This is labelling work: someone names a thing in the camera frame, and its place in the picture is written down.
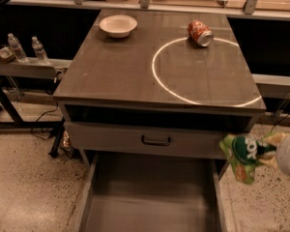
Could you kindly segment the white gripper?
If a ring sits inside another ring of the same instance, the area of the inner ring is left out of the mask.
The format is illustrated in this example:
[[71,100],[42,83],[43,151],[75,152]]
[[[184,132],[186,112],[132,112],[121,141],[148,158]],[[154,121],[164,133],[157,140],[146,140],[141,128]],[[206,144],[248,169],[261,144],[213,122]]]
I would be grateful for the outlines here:
[[286,132],[271,132],[267,134],[263,141],[277,146],[276,156],[270,159],[262,159],[259,161],[274,169],[280,169],[284,174],[290,176],[290,135]]

